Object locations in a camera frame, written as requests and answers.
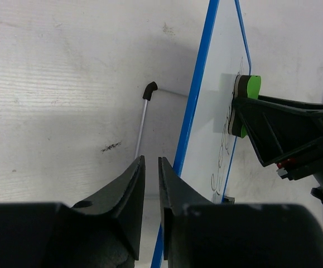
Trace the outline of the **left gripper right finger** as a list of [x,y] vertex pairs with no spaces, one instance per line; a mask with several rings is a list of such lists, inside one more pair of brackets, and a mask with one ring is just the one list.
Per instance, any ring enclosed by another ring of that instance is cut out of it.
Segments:
[[163,257],[167,261],[217,260],[217,206],[158,158]]

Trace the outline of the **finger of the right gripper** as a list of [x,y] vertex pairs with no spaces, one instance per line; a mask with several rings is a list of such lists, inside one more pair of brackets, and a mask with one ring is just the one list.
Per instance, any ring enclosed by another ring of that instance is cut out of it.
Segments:
[[263,166],[277,164],[323,137],[323,104],[259,96],[244,125]]

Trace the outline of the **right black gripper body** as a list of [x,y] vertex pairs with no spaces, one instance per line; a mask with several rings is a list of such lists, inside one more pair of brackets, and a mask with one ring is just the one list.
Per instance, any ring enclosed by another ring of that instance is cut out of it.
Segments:
[[277,163],[282,179],[299,180],[323,171],[323,137]]

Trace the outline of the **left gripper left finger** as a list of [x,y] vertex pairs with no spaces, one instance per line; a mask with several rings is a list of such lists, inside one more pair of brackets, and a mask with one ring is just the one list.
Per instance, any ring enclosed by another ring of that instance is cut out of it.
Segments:
[[137,157],[119,177],[72,206],[79,213],[110,223],[136,261],[141,240],[145,169],[144,156]]

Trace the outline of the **blue framed whiteboard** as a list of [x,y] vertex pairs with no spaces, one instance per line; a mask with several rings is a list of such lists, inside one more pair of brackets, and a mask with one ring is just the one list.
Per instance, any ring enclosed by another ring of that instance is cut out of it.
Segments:
[[158,158],[206,199],[229,201],[236,138],[228,133],[235,78],[251,60],[238,1],[210,1],[189,89],[160,85],[143,108],[146,186],[137,267],[165,267]]

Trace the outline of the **green whiteboard eraser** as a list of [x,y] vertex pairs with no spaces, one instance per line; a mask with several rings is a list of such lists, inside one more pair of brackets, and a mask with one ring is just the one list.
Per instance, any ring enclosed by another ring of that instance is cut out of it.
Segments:
[[262,78],[259,75],[237,75],[234,83],[233,99],[230,106],[228,132],[235,137],[245,138],[245,105],[253,104],[259,97]]

